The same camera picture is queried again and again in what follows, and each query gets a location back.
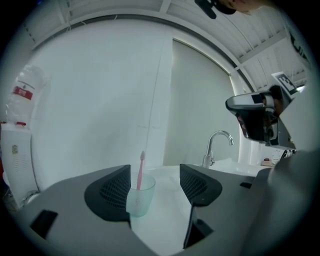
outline pink toothbrush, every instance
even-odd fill
[[[140,169],[139,169],[139,173],[138,173],[138,181],[136,183],[136,190],[140,190],[141,188],[141,181],[142,181],[142,169],[143,169],[143,166],[144,166],[144,160],[145,160],[145,157],[146,157],[146,154],[144,151],[141,152],[141,155],[140,155]]]

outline ceiling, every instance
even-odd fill
[[[157,17],[204,35],[232,59],[255,90],[274,84],[283,71],[297,86],[306,82],[304,67],[286,38],[278,10],[263,7],[250,15],[236,12],[207,17],[194,0],[47,0],[26,19],[33,48],[86,20],[120,14]]]

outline chrome faucet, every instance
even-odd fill
[[[220,135],[220,134],[224,135],[224,136],[226,136],[228,138],[230,146],[232,146],[234,144],[234,139],[232,138],[232,136],[230,135],[229,132],[226,132],[224,130],[218,130],[218,131],[214,132],[210,136],[209,143],[208,143],[208,148],[206,150],[206,155],[203,157],[202,167],[209,168],[209,166],[212,166],[213,163],[215,162],[214,156],[213,156],[213,152],[211,150],[212,141],[214,140],[214,137],[216,135]]]

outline white counter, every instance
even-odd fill
[[[243,165],[232,162],[229,158],[217,161],[210,168],[255,177],[266,167]],[[191,205],[180,186],[180,168],[146,168],[144,173],[155,179],[154,196],[145,216],[131,218],[131,228],[158,255],[176,254],[183,250],[191,212]]]

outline plastic cup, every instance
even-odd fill
[[[137,190],[138,173],[131,173],[131,188],[126,198],[126,211],[133,217],[142,217],[148,212],[154,196],[155,179],[148,174],[142,174],[141,187]]]

